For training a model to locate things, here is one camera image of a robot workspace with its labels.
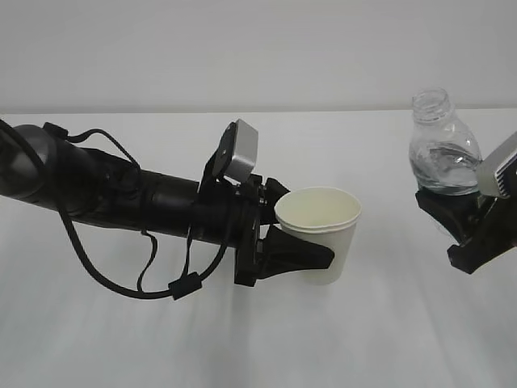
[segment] bottle neck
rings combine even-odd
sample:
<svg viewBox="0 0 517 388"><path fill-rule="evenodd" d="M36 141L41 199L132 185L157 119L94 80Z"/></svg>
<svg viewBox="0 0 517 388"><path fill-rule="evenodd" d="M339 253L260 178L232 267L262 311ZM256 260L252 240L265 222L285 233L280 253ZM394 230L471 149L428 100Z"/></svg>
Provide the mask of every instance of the bottle neck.
<svg viewBox="0 0 517 388"><path fill-rule="evenodd" d="M436 126L454 117L454 106L443 89L427 89L413 97L413 120L421 126Z"/></svg>

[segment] water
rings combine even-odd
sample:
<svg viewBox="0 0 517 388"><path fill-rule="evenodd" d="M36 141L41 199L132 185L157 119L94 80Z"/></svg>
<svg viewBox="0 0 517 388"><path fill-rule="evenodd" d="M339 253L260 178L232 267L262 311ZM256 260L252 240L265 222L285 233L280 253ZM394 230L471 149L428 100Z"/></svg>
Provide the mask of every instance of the water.
<svg viewBox="0 0 517 388"><path fill-rule="evenodd" d="M418 183L438 194L460 196L477 191L479 160L452 143L438 143L410 154Z"/></svg>

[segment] white background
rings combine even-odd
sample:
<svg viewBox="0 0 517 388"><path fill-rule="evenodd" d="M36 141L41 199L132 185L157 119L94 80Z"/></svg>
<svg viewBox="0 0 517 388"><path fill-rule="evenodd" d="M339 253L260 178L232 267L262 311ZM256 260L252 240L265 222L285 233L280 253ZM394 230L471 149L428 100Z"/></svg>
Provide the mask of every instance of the white background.
<svg viewBox="0 0 517 388"><path fill-rule="evenodd" d="M517 106L515 0L2 0L0 112Z"/></svg>
<svg viewBox="0 0 517 388"><path fill-rule="evenodd" d="M516 110L462 111L487 155ZM410 113L6 116L14 124L111 131L144 168L198 179L229 123L259 130L256 172L291 189L344 188L364 205L342 278L298 274L232 284L231 252L198 293L139 302L91 280L59 217L0 200L2 387L515 387L517 256L469 276L448 263L452 240L418 209L407 162ZM102 139L89 146L112 150ZM78 226L102 272L134 287L149 241ZM160 237L145 278L163 289L185 241ZM195 243L193 268L216 248Z"/></svg>

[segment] white wall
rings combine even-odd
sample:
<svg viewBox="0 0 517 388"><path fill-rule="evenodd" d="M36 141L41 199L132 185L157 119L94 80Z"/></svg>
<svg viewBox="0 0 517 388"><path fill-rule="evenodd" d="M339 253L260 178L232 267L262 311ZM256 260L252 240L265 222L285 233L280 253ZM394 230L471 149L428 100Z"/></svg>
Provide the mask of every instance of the white wall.
<svg viewBox="0 0 517 388"><path fill-rule="evenodd" d="M517 106L515 0L3 0L0 112Z"/></svg>

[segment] cup rim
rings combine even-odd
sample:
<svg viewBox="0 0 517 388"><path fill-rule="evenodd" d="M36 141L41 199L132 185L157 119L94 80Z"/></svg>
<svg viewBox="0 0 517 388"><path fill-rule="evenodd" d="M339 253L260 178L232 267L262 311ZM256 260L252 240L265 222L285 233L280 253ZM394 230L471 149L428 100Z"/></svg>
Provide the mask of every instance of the cup rim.
<svg viewBox="0 0 517 388"><path fill-rule="evenodd" d="M359 206L357 214L354 217L350 218L349 220L334 223L334 224L329 224L329 225L325 225L325 226L296 226L290 222L286 222L284 219L282 219L282 217L279 216L279 214L277 212L277 207L279 205L281 205L281 203L283 201L285 201L285 199L288 198L290 195L296 194L298 192L318 190L318 189L332 190L335 192L341 192L343 194L348 195ZM312 187L308 187L308 188L301 188L294 192L289 192L285 196L282 196L275 204L275 215L281 225L285 225L290 230L307 233L307 234L323 234L323 233L338 232L341 230L345 230L346 228L353 226L357 222L357 220L359 219L362 212L363 212L363 206L361 205L361 202L359 201L359 199L356 196L354 196L350 192L342 190L341 188L334 188L331 186L312 186Z"/></svg>

